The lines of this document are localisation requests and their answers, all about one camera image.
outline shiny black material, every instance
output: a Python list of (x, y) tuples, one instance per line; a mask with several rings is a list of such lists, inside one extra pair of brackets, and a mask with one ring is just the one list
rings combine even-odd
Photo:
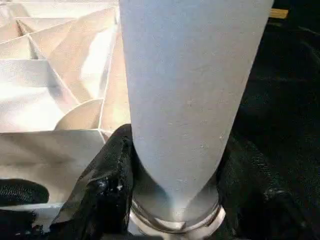
[(26, 204), (44, 204), (49, 200), (48, 190), (24, 179), (0, 179), (0, 207)]
[[(78, 179), (48, 240), (99, 240), (126, 235), (133, 191), (133, 141), (129, 124), (118, 128)], [(71, 214), (61, 222), (61, 216)]]

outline white tray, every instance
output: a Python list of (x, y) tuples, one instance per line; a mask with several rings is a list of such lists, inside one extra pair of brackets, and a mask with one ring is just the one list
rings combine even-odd
[(48, 224), (108, 136), (130, 122), (116, 1), (0, 5), (0, 177), (45, 186), (13, 206)]

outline black glove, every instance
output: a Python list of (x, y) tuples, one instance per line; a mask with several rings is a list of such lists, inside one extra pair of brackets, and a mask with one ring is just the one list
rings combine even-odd
[(131, 125), (118, 128), (78, 179), (48, 240), (98, 240), (127, 234), (134, 185)]

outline white paper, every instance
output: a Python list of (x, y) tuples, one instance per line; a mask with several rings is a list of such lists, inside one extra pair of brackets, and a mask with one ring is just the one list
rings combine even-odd
[(0, 60), (0, 132), (53, 130), (75, 102), (46, 60)]
[(21, 2), (8, 3), (15, 17), (34, 18), (79, 18), (109, 7), (116, 6), (108, 2)]
[(73, 23), (49, 53), (53, 68), (81, 103), (103, 97), (115, 32), (115, 10), (98, 11)]
[(0, 43), (22, 36), (22, 31), (16, 21), (0, 26)]
[(99, 128), (102, 103), (102, 99), (93, 99), (80, 104), (64, 115), (55, 130)]
[(104, 144), (98, 130), (1, 133), (0, 176), (41, 184), (49, 203), (63, 203)]
[(38, 55), (28, 36), (0, 43), (0, 59), (37, 59)]
[(101, 116), (101, 128), (111, 134), (118, 127), (130, 122), (123, 41), (121, 33), (118, 33), (112, 52), (108, 86)]
[(24, 30), (24, 33), (38, 32), (74, 20), (74, 18), (71, 17), (16, 17), (15, 19), (19, 22), (21, 28)]

